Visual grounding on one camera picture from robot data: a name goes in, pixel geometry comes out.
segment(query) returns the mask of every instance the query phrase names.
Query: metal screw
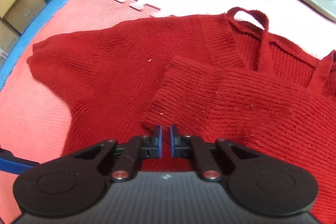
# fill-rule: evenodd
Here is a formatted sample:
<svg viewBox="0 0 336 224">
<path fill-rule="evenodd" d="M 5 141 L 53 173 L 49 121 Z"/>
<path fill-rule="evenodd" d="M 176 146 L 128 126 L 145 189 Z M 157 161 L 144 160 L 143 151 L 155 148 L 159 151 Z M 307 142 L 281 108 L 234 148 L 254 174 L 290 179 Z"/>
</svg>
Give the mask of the metal screw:
<svg viewBox="0 0 336 224">
<path fill-rule="evenodd" d="M 221 174 L 214 170 L 208 170 L 204 172 L 203 176 L 206 179 L 218 179 L 221 176 Z"/>
<path fill-rule="evenodd" d="M 128 178 L 129 174 L 126 172 L 126 171 L 115 171 L 112 173 L 112 177 L 114 179 L 118 179 L 118 180 L 122 180 L 122 179 L 125 179 L 125 178 Z"/>
</svg>

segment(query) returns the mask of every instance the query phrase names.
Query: red sweater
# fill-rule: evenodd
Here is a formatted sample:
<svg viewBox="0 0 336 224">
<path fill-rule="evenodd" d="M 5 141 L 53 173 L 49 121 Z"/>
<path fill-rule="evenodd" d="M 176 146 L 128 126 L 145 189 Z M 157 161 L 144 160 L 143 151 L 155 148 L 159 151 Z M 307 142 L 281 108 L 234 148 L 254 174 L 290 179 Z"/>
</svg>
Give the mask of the red sweater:
<svg viewBox="0 0 336 224">
<path fill-rule="evenodd" d="M 147 18 L 34 45 L 31 73 L 69 105 L 64 154 L 168 128 L 206 141 L 225 137 L 310 171 L 320 192 L 313 214 L 336 221 L 336 55 L 323 60 L 234 14 Z M 166 131 L 164 140 L 168 140 Z M 145 161 L 183 170 L 184 161 Z"/>
</svg>

